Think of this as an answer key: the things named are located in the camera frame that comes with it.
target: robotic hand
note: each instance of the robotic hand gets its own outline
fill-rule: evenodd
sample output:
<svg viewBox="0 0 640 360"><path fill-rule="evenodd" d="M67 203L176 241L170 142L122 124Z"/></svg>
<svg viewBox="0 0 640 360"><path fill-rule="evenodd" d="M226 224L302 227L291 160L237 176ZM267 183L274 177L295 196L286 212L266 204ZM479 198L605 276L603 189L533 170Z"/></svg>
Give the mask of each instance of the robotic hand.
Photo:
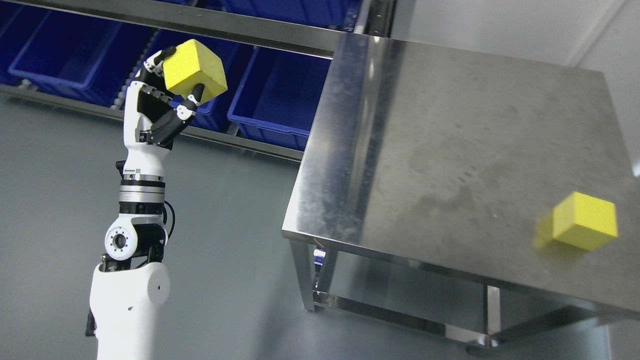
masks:
<svg viewBox="0 0 640 360"><path fill-rule="evenodd" d="M104 237L106 254L93 271L87 336L98 339L98 360L152 359L159 308L170 289L162 264L169 235L164 226L164 157L189 124L205 86L172 109L163 62L170 47L152 55L127 89L124 111L126 161L120 171L120 211ZM132 258L146 258L131 268Z"/></svg>

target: stainless steel table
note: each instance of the stainless steel table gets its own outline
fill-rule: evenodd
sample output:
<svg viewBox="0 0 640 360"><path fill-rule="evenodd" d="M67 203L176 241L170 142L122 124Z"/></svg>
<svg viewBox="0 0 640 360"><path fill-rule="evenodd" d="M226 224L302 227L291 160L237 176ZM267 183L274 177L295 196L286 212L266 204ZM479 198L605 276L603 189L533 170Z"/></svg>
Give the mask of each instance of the stainless steel table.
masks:
<svg viewBox="0 0 640 360"><path fill-rule="evenodd" d="M620 237L593 252L536 250L536 225L573 191L615 203ZM640 193L600 72L342 35L282 231L309 310L481 348L640 317ZM318 281L309 245L327 249ZM487 285L484 332L328 293L337 251ZM567 306L501 329L505 287Z"/></svg>

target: metal rail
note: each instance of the metal rail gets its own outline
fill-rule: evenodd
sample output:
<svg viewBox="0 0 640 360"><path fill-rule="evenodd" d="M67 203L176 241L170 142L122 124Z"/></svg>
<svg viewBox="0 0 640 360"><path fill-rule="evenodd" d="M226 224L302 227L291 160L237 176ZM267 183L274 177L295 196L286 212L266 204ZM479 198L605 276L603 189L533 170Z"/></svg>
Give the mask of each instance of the metal rail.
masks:
<svg viewBox="0 0 640 360"><path fill-rule="evenodd" d="M341 31L336 30L152 0L9 1L322 58L332 57L341 34Z"/></svg>
<svg viewBox="0 0 640 360"><path fill-rule="evenodd" d="M52 106L58 106L60 108L70 109L104 117L107 119L122 121L124 112L118 109L111 109L104 106L88 104L87 102L77 101L72 99L66 99L64 97L49 95L42 92L36 92L33 90L26 90L18 88L16 86L2 85L0 84L0 93L4 93L13 97L18 97L28 101L39 102L41 104L47 104ZM257 142L238 136L228 135L225 133L217 133L215 131L200 129L198 127L188 126L182 133L184 136L205 140L208 142L220 143L223 145L233 146L240 149L251 150L259 152L261 154L267 154L291 161L301 161L302 152L298 150L288 149L286 147L280 147L271 145L269 143Z"/></svg>

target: table leg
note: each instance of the table leg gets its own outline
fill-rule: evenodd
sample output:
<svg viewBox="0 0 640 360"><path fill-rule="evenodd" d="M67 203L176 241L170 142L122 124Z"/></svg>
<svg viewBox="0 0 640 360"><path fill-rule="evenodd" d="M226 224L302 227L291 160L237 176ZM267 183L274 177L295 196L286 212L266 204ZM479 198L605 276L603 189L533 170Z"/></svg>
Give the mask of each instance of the table leg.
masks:
<svg viewBox="0 0 640 360"><path fill-rule="evenodd" d="M324 254L323 265L320 268L320 276L318 278L318 284L316 285L316 291L329 292L331 280L333 279L333 269L335 269L335 263L337 260L338 250L327 249Z"/></svg>
<svg viewBox="0 0 640 360"><path fill-rule="evenodd" d="M493 335L500 331L500 289L484 286L484 333Z"/></svg>
<svg viewBox="0 0 640 360"><path fill-rule="evenodd" d="M314 280L311 277L311 264L313 260L311 258L311 251L309 251L309 245L294 240L289 240L291 245L291 253L293 254L293 261L296 265L296 273L298 274L298 285L300 286L300 295L302 295L302 304L305 309L315 311L314 306Z"/></svg>

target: yellow foam block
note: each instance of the yellow foam block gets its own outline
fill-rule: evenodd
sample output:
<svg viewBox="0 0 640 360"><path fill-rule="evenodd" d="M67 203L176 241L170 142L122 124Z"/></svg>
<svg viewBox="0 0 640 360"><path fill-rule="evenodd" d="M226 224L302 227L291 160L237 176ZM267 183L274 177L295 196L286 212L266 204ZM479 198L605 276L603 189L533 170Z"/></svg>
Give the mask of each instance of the yellow foam block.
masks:
<svg viewBox="0 0 640 360"><path fill-rule="evenodd" d="M594 250L618 237L616 206L574 192L553 210L553 239Z"/></svg>
<svg viewBox="0 0 640 360"><path fill-rule="evenodd" d="M207 102L227 91L222 61L194 39L178 45L175 54L164 61L163 70L167 90L184 98L199 83L205 86L200 102Z"/></svg>

